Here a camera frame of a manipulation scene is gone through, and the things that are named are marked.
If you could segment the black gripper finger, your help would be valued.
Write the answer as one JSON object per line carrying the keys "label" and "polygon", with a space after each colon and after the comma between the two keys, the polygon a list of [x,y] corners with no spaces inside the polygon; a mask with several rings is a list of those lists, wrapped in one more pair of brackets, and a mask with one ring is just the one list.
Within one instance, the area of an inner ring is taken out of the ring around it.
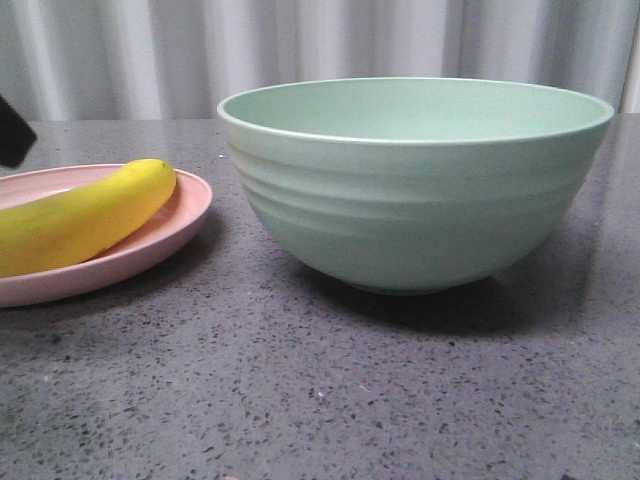
{"label": "black gripper finger", "polygon": [[37,141],[37,134],[20,114],[0,96],[0,162],[3,167],[21,165]]}

